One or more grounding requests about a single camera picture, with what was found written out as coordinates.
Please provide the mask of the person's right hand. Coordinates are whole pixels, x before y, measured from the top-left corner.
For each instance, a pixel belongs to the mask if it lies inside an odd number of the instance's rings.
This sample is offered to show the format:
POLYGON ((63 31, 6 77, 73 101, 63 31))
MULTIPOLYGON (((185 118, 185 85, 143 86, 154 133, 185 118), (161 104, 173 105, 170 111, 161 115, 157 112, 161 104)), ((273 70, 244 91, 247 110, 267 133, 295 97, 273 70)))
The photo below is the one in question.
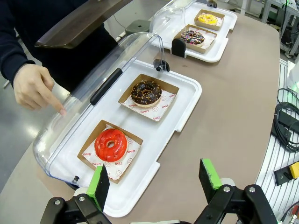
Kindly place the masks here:
POLYGON ((47 68, 25 64, 16 73, 13 89, 16 102, 29 110, 52 106, 61 115, 66 114, 62 103, 52 93, 54 80, 47 68))

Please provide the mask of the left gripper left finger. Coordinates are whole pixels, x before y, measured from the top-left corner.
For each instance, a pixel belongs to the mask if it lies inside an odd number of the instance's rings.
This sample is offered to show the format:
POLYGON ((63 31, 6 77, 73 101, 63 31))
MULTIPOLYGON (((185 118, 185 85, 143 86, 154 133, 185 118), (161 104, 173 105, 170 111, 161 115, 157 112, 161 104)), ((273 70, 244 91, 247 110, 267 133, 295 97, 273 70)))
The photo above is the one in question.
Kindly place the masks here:
POLYGON ((85 193, 66 201, 51 198, 44 210, 42 224, 109 224, 104 206, 110 182, 105 166, 97 167, 85 193))

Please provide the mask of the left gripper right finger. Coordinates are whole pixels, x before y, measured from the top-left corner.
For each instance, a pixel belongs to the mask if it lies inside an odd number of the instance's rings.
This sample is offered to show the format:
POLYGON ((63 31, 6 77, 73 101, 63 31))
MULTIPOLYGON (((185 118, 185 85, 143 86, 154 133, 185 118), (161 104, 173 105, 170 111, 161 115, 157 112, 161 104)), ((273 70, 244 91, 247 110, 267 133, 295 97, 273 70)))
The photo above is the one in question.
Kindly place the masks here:
POLYGON ((259 185, 251 184, 239 189, 223 184, 208 158, 200 159, 199 180, 207 206, 196 219, 196 224, 220 224, 226 214, 235 214, 242 224, 278 222, 259 185))

